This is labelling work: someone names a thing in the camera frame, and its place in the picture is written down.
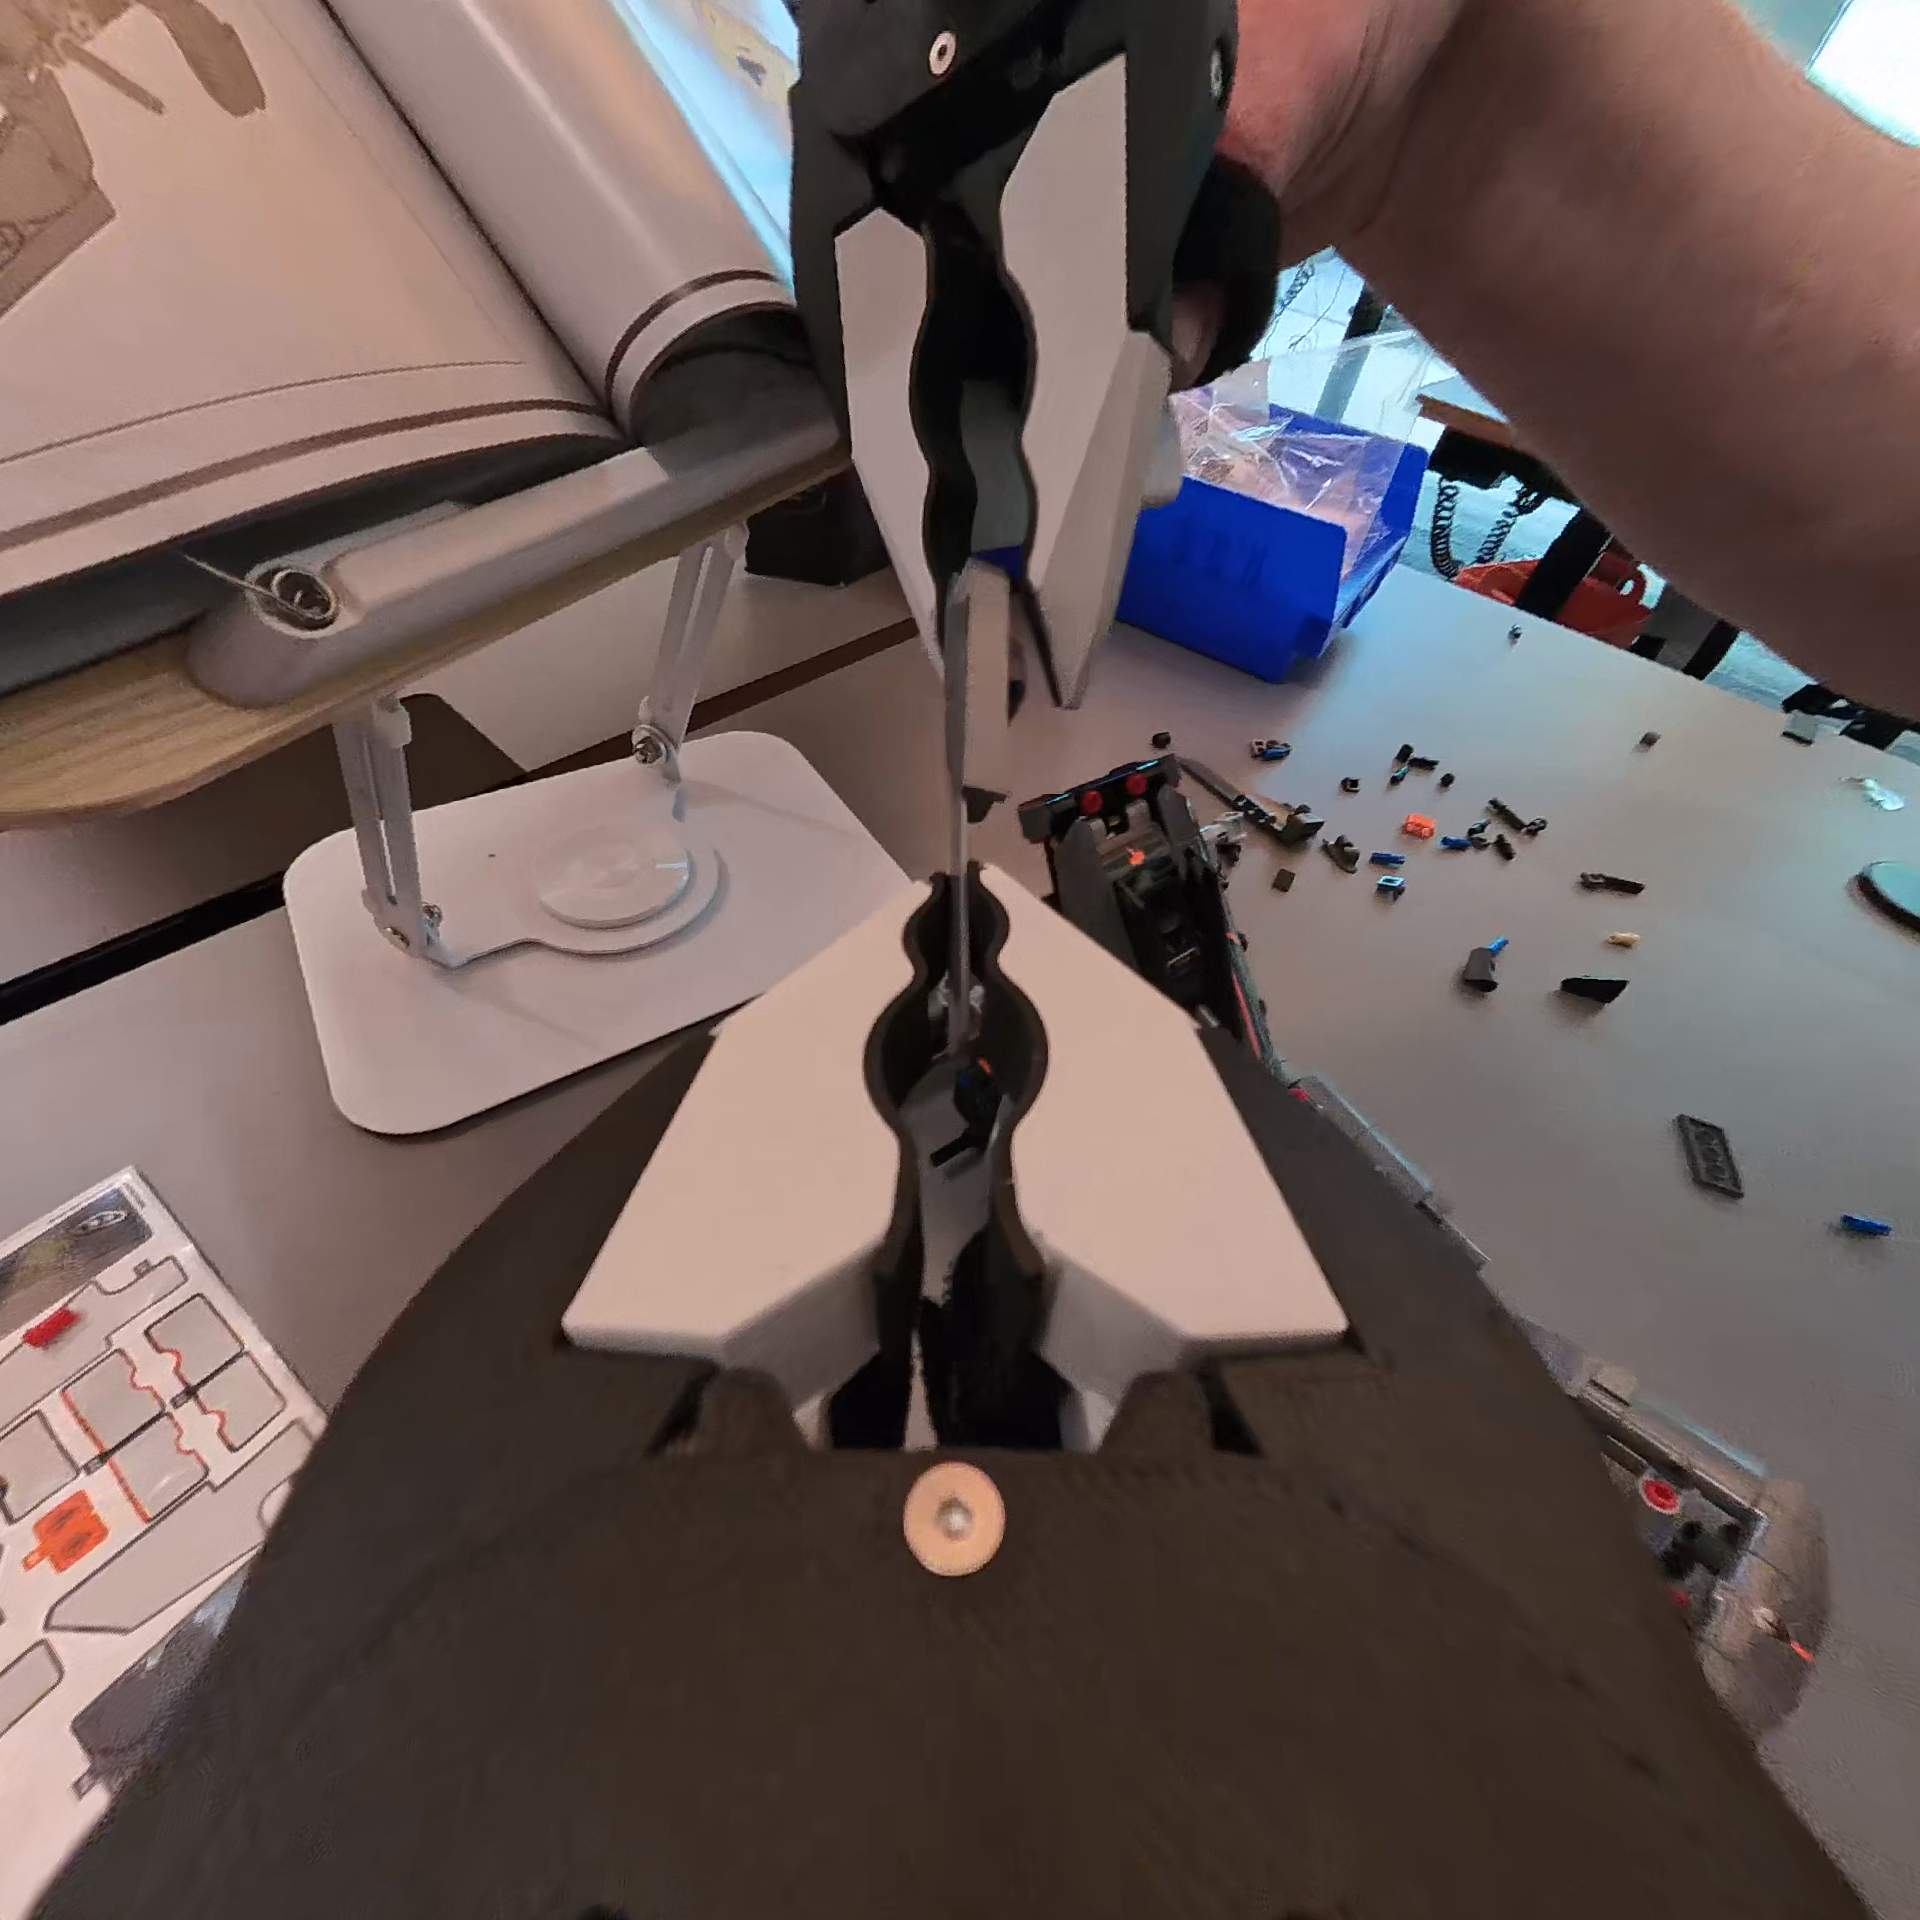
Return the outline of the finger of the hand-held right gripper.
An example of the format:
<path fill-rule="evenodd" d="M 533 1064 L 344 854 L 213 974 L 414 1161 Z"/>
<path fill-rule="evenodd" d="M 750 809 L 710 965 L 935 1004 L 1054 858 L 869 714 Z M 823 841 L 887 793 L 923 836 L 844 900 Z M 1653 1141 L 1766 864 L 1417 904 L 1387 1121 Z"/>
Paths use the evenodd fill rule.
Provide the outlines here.
<path fill-rule="evenodd" d="M 1054 696 L 1090 696 L 1115 625 L 1145 472 L 1161 452 L 1171 349 L 1130 312 L 1130 63 L 1061 88 L 996 197 L 1002 270 L 1028 319 L 1027 583 Z"/>
<path fill-rule="evenodd" d="M 945 354 L 923 369 L 930 242 L 874 207 L 832 242 L 850 463 L 923 633 L 945 625 L 972 562 L 981 484 L 964 446 L 964 381 Z"/>

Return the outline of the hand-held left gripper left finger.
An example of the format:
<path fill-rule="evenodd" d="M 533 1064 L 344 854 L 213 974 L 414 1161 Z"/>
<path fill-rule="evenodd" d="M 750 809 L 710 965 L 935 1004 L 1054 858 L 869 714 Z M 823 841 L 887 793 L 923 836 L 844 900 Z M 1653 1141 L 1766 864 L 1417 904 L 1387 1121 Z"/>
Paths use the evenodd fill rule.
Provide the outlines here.
<path fill-rule="evenodd" d="M 764 1371 L 791 1407 L 850 1387 L 918 1247 L 908 1099 L 945 1058 L 947 877 L 913 880 L 705 1042 L 564 1336 Z"/>

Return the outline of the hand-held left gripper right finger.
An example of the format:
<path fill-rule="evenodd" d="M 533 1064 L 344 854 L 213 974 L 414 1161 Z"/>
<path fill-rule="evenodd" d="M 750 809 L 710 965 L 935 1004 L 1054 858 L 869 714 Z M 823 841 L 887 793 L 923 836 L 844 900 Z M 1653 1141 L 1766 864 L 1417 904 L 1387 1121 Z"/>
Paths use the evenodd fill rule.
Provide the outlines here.
<path fill-rule="evenodd" d="M 996 974 L 1039 1013 L 1045 1078 L 1013 1128 L 1013 1186 L 1045 1259 L 1045 1363 L 1111 1407 L 1135 1380 L 1349 1336 L 1198 1023 L 986 870 Z"/>

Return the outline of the grey lego vehicle model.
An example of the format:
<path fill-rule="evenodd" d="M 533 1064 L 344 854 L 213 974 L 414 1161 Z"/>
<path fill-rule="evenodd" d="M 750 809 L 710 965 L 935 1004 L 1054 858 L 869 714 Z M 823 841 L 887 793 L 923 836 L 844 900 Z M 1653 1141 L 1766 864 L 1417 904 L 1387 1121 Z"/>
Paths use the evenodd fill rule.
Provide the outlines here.
<path fill-rule="evenodd" d="M 1183 780 L 1177 758 L 1135 762 L 1021 804 L 1021 836 L 1046 854 L 1046 904 L 1064 921 L 1251 1052 L 1358 1145 L 1403 1212 L 1485 1273 L 1485 1253 L 1454 1227 L 1430 1180 L 1331 1078 L 1297 1075 L 1274 1050 L 1229 909 L 1229 864 L 1245 822 Z M 1805 1484 L 1650 1402 L 1634 1371 L 1530 1318 L 1517 1329 L 1592 1427 L 1708 1685 L 1762 1741 L 1805 1704 L 1832 1631 L 1832 1537 L 1816 1504 Z"/>

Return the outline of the grey lego wing assembly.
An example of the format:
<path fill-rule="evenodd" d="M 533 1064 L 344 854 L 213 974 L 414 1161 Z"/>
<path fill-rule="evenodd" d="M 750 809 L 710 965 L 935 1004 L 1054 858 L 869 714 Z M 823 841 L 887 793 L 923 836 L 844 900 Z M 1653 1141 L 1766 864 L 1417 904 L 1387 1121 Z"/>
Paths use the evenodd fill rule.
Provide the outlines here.
<path fill-rule="evenodd" d="M 972 1016 L 972 829 L 1005 795 L 1013 768 L 1013 617 L 1002 568 L 972 559 L 938 617 L 945 762 L 947 762 L 947 1063 L 976 1035 Z"/>

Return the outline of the person's right forearm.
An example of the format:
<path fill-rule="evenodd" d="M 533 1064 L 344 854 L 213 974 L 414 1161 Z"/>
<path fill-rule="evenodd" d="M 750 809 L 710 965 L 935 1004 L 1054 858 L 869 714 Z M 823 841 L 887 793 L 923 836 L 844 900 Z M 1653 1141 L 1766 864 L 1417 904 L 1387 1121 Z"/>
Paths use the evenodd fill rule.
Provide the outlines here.
<path fill-rule="evenodd" d="M 1914 714 L 1914 211 L 1735 4 L 1461 4 L 1339 252 L 1668 581 Z"/>

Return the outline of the clear plastic bags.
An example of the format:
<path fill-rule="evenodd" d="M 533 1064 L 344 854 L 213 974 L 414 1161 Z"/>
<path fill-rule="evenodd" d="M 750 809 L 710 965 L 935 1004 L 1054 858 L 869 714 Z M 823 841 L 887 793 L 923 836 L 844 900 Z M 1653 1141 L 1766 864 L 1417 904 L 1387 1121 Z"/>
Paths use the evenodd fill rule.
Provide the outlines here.
<path fill-rule="evenodd" d="M 1427 476 L 1417 390 L 1430 347 L 1408 325 L 1253 358 L 1173 398 L 1186 476 L 1339 529 L 1339 581 L 1389 551 L 1389 484 Z"/>

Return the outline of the white book stand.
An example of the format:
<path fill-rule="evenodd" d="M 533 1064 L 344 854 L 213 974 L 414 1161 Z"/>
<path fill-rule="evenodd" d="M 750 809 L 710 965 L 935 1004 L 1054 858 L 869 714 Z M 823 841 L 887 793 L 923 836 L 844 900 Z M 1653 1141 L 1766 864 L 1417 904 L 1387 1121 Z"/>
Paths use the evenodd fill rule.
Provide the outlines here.
<path fill-rule="evenodd" d="M 684 742 L 745 519 L 844 463 L 823 402 L 256 568 L 179 641 L 5 692 L 5 829 L 133 816 L 331 727 L 349 832 L 285 877 L 331 1107 L 442 1135 L 775 991 L 908 877 L 781 738 Z M 398 692 L 678 559 L 636 752 L 414 809 Z"/>

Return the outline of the blue plastic bin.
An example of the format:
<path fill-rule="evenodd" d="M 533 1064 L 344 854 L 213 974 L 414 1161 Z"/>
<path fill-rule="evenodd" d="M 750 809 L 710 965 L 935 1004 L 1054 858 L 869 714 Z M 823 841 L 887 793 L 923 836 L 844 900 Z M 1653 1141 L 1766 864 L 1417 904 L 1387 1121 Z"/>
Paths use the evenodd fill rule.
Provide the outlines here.
<path fill-rule="evenodd" d="M 1389 484 L 1389 551 L 1339 581 L 1339 529 L 1258 498 L 1192 480 L 1137 519 L 1115 623 L 1282 682 L 1324 663 L 1331 641 L 1376 597 L 1400 568 L 1423 484 Z"/>

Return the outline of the instruction booklet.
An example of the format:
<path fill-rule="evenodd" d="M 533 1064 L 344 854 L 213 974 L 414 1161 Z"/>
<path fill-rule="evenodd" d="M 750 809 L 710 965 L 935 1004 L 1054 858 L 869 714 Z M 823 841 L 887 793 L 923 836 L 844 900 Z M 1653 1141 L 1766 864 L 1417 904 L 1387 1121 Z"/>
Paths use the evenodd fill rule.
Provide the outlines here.
<path fill-rule="evenodd" d="M 797 4 L 5 4 L 5 623 L 806 369 Z"/>

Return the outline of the white sticker sheet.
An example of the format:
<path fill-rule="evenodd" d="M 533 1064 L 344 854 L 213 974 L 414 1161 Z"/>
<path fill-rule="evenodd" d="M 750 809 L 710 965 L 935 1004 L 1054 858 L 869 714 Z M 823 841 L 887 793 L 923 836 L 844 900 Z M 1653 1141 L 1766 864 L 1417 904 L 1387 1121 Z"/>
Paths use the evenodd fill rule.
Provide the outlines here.
<path fill-rule="evenodd" d="M 31 1824 L 159 1743 L 324 1407 L 139 1168 L 5 1238 L 0 1284 L 0 1753 Z"/>

